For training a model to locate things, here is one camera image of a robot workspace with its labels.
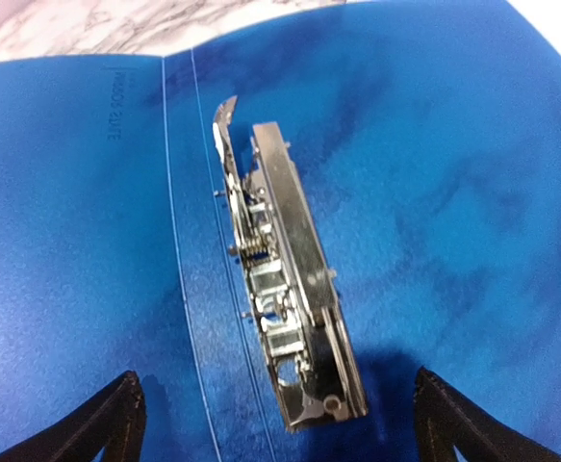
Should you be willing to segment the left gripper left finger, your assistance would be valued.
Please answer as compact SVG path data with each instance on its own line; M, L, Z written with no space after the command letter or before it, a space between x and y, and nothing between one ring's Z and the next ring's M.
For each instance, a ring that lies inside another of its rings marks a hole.
M0 452L0 461L138 461L145 428L144 392L127 371L58 422Z

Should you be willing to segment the blue file folder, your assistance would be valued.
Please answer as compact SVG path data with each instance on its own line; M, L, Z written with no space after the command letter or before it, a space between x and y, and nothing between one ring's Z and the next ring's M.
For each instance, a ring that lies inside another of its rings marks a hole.
M285 429L213 115L290 143L369 414ZM286 16L165 58L0 64L0 452L119 374L145 461L414 461L419 367L561 454L561 57L500 1Z

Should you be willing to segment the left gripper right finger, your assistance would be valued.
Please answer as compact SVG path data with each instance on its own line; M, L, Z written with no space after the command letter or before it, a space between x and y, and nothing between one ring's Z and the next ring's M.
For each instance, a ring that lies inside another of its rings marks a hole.
M420 461L561 461L561 455L499 422L433 371L415 379L414 429Z

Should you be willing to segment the metal folder clip mechanism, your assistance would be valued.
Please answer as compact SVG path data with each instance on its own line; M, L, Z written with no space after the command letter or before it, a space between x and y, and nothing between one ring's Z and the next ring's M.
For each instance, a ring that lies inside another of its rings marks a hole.
M290 143L275 122L256 124L253 161L240 175L229 127L238 98L217 107L212 130L223 168L250 315L290 432L368 414L366 393Z

